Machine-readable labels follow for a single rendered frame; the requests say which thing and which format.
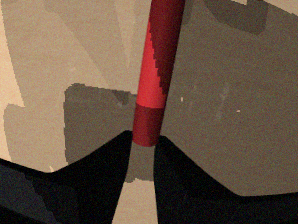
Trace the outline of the red cylindrical rod with yellow tip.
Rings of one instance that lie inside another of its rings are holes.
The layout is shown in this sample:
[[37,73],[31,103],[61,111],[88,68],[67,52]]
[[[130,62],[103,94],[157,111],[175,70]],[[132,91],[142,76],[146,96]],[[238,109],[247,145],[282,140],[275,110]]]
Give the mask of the red cylindrical rod with yellow tip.
[[148,32],[133,124],[133,141],[144,147],[156,145],[160,136],[184,18],[184,3],[185,0],[150,2]]

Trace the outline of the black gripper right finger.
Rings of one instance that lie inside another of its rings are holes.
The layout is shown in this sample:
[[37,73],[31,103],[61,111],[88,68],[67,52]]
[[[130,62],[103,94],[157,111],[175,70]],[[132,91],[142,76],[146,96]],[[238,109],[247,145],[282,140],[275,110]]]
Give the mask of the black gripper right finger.
[[298,192],[238,196],[164,135],[154,145],[153,184],[157,224],[278,224],[298,218]]

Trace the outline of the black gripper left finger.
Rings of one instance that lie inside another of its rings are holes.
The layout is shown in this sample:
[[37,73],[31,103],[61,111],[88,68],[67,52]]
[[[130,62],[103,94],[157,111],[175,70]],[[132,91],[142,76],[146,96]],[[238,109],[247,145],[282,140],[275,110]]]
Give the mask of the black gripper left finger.
[[112,224],[132,140],[125,129],[56,172],[0,159],[0,206],[40,224]]

